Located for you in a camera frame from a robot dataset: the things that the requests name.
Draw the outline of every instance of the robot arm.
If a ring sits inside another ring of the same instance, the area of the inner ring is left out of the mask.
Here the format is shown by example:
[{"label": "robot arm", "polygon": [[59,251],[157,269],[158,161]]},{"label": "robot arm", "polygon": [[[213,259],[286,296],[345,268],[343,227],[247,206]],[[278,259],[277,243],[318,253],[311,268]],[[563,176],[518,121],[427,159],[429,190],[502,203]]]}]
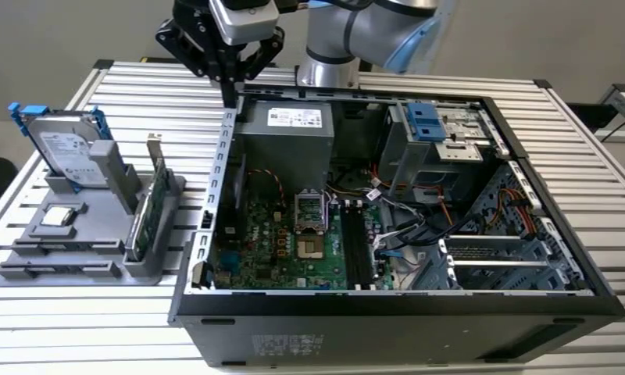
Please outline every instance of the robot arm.
[{"label": "robot arm", "polygon": [[[235,108],[237,90],[283,46],[278,15],[309,8],[302,86],[353,88],[358,59],[403,73],[414,50],[437,33],[437,0],[174,0],[173,18],[155,34],[175,59],[221,89]],[[259,48],[241,59],[247,43]]]}]

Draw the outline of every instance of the power supply label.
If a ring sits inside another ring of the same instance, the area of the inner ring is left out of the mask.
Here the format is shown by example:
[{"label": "power supply label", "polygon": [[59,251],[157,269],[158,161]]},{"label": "power supply label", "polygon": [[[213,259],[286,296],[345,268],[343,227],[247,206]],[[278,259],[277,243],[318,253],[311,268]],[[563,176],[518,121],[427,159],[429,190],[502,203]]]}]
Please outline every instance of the power supply label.
[{"label": "power supply label", "polygon": [[89,146],[77,134],[42,131],[43,141],[53,165],[59,168],[63,176],[81,186],[106,186],[102,172],[93,160],[87,158]]},{"label": "power supply label", "polygon": [[319,109],[271,108],[269,109],[270,127],[322,127]]}]

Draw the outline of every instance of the ram slot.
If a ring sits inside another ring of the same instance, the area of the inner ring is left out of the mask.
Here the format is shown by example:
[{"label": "ram slot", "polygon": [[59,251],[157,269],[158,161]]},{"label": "ram slot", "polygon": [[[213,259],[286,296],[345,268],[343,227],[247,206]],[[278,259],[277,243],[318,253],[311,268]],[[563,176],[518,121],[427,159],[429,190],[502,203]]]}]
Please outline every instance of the ram slot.
[{"label": "ram slot", "polygon": [[345,253],[346,284],[367,288],[373,280],[363,215],[359,207],[341,209],[342,251]]}]

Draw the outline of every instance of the open computer tower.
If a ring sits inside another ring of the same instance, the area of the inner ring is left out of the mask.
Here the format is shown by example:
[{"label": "open computer tower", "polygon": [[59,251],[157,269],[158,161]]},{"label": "open computer tower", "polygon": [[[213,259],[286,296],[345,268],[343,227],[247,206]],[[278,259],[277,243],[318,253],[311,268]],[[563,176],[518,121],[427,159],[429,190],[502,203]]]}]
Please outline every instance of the open computer tower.
[{"label": "open computer tower", "polygon": [[625,316],[490,98],[249,86],[213,163],[210,366],[526,362]]}]

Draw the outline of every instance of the white label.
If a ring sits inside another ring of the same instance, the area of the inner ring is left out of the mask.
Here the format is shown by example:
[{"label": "white label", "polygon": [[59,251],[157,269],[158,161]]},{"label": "white label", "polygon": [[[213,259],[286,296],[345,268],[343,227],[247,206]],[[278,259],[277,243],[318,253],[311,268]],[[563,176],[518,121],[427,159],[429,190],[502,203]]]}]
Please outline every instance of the white label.
[{"label": "white label", "polygon": [[77,134],[42,131],[41,140],[63,176],[81,186],[106,185],[102,172],[87,158],[89,146]]},{"label": "white label", "polygon": [[373,188],[378,187],[382,184],[382,181],[377,177],[373,177],[370,179],[370,185],[373,185]]},{"label": "white label", "polygon": [[271,108],[267,125],[270,127],[322,127],[319,109]]},{"label": "white label", "polygon": [[251,346],[257,356],[319,355],[322,334],[253,334]]},{"label": "white label", "polygon": [[367,194],[365,195],[365,197],[373,201],[377,197],[379,197],[382,195],[381,191],[377,190],[377,189],[373,189],[367,192]]}]

